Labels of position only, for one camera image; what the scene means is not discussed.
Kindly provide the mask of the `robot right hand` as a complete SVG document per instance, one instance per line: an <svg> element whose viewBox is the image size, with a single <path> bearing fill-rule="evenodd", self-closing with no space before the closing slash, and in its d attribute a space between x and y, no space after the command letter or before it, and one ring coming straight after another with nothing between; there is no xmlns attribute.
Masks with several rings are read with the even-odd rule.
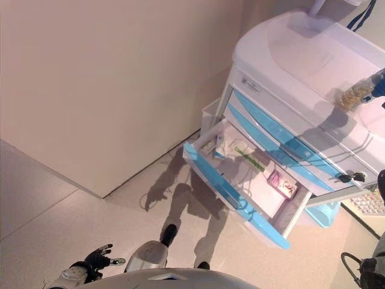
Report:
<svg viewBox="0 0 385 289"><path fill-rule="evenodd" d="M371 91L362 97L361 103L368 104L376 98L384 96L384 69L379 70L369 77Z"/></svg>

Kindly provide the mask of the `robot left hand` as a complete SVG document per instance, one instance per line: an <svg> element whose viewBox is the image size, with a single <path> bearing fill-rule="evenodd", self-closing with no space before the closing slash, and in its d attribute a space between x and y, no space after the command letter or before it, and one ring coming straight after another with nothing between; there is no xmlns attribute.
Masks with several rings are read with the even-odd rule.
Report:
<svg viewBox="0 0 385 289"><path fill-rule="evenodd" d="M94 272L98 272L109 266L122 266L126 264L124 258L110 258L108 256L112 252L112 247L113 244L103 245L87 255L84 261Z"/></svg>

